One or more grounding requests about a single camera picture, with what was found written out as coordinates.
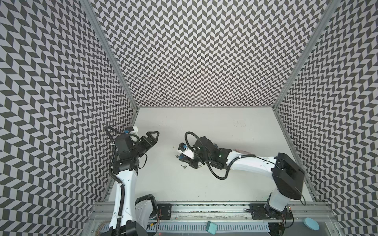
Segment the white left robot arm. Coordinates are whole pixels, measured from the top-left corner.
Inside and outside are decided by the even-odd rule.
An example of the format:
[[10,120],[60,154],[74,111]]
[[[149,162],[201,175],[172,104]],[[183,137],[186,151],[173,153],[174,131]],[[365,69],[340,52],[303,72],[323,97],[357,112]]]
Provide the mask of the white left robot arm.
[[104,236],[147,236],[161,214],[155,197],[148,194],[135,195],[138,171],[142,169],[139,159],[147,154],[157,142],[158,131],[149,131],[139,137],[135,126],[118,131],[110,126],[104,132],[112,142],[109,175],[116,183],[116,199],[109,229]]

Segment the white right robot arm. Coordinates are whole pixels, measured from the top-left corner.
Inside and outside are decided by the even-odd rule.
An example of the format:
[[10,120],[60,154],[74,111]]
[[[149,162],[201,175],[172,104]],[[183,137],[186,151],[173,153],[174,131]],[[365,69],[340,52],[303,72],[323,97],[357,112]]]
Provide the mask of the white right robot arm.
[[185,142],[178,146],[178,159],[198,169],[207,166],[211,174],[224,181],[231,170],[257,173],[272,179],[276,185],[264,204],[250,204],[253,219],[292,219],[289,207],[292,200],[299,200],[306,205],[302,194],[305,172],[287,154],[260,157],[255,154],[242,153],[228,148],[219,148],[207,137],[198,137],[188,131]]

